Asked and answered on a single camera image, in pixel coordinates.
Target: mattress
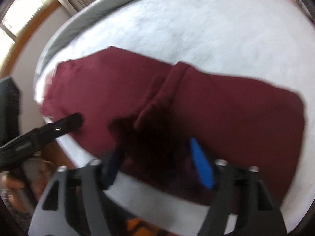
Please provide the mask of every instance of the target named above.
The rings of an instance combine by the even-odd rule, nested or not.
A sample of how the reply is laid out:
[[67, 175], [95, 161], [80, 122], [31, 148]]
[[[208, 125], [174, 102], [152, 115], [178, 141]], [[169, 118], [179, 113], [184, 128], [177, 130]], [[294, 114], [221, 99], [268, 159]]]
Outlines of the mattress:
[[[287, 230], [293, 230], [315, 198], [315, 30], [309, 19], [289, 0], [115, 0], [121, 2], [117, 8], [95, 12], [102, 1], [70, 20], [79, 25], [77, 34], [69, 32], [66, 24], [49, 42], [37, 69], [35, 100], [42, 103], [45, 76], [59, 62], [109, 46], [169, 64], [184, 61], [206, 73], [261, 79], [298, 92], [305, 105], [303, 147], [281, 205]], [[89, 11], [97, 20], [86, 23]], [[67, 34], [69, 40], [61, 40]], [[92, 159], [70, 136], [58, 142], [77, 166]], [[125, 195], [126, 188], [134, 192]], [[150, 190], [143, 194], [139, 189], [144, 188]], [[122, 173], [113, 191], [111, 197], [126, 209], [179, 235], [196, 235], [208, 209]], [[230, 217], [227, 232], [233, 230], [235, 219]]]

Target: folded garment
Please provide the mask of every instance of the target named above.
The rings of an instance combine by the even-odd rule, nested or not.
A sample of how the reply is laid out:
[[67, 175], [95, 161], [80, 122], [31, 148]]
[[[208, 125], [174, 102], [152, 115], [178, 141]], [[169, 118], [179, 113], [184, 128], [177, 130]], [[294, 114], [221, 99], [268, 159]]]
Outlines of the folded garment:
[[115, 47], [62, 62], [42, 112], [53, 120], [81, 113], [83, 126], [72, 136], [84, 149], [100, 157], [123, 146], [153, 181], [185, 167], [186, 158], [178, 157], [194, 137], [213, 157], [258, 166], [279, 201], [294, 176], [304, 130], [295, 93]]

